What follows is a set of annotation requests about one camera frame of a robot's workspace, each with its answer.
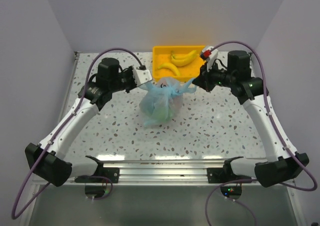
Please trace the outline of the yellow plastic tray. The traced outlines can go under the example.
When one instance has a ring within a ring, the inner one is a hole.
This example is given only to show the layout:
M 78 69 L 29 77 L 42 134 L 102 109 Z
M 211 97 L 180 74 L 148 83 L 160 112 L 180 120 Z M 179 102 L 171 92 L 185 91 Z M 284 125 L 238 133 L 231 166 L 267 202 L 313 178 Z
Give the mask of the yellow plastic tray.
M 172 77 L 184 83 L 191 78 L 196 78 L 199 75 L 200 67 L 204 63 L 200 58 L 200 52 L 204 47 L 204 45 L 154 46 L 152 49 L 153 79 L 157 82 L 164 77 Z M 176 75 L 174 70 L 170 68 L 159 68 L 162 64 L 173 64 L 172 54 L 181 59 L 192 51 L 196 51 L 196 57 L 191 63 L 185 66 L 176 66 L 179 75 Z

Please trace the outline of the light blue plastic bag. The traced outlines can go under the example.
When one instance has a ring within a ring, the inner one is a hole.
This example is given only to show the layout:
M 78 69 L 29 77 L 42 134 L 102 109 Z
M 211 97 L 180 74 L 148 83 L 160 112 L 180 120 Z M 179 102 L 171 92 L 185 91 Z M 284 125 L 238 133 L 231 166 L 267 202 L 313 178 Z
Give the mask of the light blue plastic bag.
M 184 94 L 193 94 L 197 87 L 191 86 L 191 78 L 181 83 L 173 77 L 163 77 L 157 83 L 147 82 L 139 88 L 147 91 L 139 103 L 144 114 L 144 127 L 161 125 L 178 115 L 183 106 Z

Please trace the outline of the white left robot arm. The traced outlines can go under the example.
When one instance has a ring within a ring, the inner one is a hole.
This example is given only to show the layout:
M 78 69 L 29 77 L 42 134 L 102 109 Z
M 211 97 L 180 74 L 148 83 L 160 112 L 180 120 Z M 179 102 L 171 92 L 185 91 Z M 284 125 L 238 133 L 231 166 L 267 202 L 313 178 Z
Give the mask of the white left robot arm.
M 113 93 L 129 92 L 152 79 L 148 70 L 130 66 L 122 69 L 115 58 L 104 58 L 78 93 L 70 111 L 55 129 L 39 144 L 30 143 L 25 154 L 30 169 L 37 176 L 56 187 L 69 178 L 87 177 L 99 182 L 105 175 L 103 163 L 93 156 L 86 156 L 78 163 L 64 158 L 82 129 L 112 99 Z

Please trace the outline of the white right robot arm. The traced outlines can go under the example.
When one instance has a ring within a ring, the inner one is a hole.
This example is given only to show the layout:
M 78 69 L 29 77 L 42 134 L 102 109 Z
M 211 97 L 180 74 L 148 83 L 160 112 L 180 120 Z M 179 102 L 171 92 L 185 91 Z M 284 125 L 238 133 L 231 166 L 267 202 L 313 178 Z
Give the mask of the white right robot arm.
M 221 182 L 255 178 L 265 188 L 296 178 L 309 163 L 306 153 L 291 145 L 273 108 L 264 80 L 252 76 L 250 54 L 233 50 L 227 54 L 227 67 L 218 68 L 218 50 L 206 49 L 200 54 L 205 63 L 193 84 L 211 92 L 216 86 L 229 88 L 254 123 L 266 159 L 238 156 L 224 161 Z

